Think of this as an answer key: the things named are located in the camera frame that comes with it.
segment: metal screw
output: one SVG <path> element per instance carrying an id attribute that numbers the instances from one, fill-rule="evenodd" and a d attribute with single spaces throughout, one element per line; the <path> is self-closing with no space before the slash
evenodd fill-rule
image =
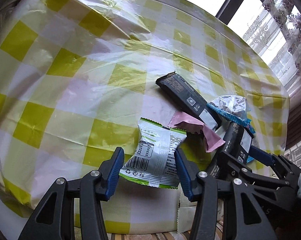
<path id="1" fill-rule="evenodd" d="M 236 185 L 242 184 L 241 179 L 236 178 L 236 179 L 234 179 L 233 181 L 234 181 L 234 183 L 235 183 Z"/>
<path id="2" fill-rule="evenodd" d="M 98 175 L 99 175 L 99 171 L 97 170 L 91 171 L 91 176 L 97 177 Z"/>
<path id="3" fill-rule="evenodd" d="M 63 178 L 59 178 L 56 180 L 57 184 L 63 184 L 65 182 L 65 180 Z"/>
<path id="4" fill-rule="evenodd" d="M 207 172 L 205 172 L 205 171 L 200 171 L 200 172 L 198 173 L 198 176 L 200 176 L 201 178 L 206 178 L 206 177 L 207 177 Z"/>

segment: curtain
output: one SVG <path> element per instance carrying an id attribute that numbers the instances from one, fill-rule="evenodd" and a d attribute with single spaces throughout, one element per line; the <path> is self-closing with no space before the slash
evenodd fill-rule
<path id="1" fill-rule="evenodd" d="M 301 15 L 293 0 L 265 0 L 242 38 L 289 93 L 289 148 L 301 140 Z"/>

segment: barcode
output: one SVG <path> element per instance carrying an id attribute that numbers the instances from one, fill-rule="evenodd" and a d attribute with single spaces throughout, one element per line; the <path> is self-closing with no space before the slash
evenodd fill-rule
<path id="1" fill-rule="evenodd" d="M 149 160 L 146 160 L 138 156 L 134 156 L 126 163 L 125 166 L 131 169 L 145 171 L 147 170 L 148 162 Z"/>

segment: pink wrapper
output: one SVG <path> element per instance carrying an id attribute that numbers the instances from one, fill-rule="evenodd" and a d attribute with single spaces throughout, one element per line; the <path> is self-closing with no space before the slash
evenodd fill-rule
<path id="1" fill-rule="evenodd" d="M 169 127 L 184 129 L 190 133 L 200 133 L 203 131 L 207 142 L 205 144 L 206 152 L 212 152 L 225 143 L 206 124 L 184 112 L 176 112 L 169 122 Z"/>

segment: yellow checkered tablecloth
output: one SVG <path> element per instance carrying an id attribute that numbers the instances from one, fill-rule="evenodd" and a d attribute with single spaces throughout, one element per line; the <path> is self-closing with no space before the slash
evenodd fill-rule
<path id="1" fill-rule="evenodd" d="M 22 0 L 0 34 L 0 189 L 34 208 L 58 177 L 77 179 L 121 146 L 137 122 L 177 110 L 155 80 L 176 71 L 207 101 L 247 98 L 261 149 L 284 152 L 289 97 L 223 23 L 186 0 Z M 211 160 L 196 137 L 188 158 Z M 253 161 L 251 168 L 270 171 Z M 120 179 L 103 203 L 108 232 L 176 230 L 179 192 Z M 23 208 L 6 201 L 20 215 Z M 78 207 L 76 221 L 79 224 Z"/>

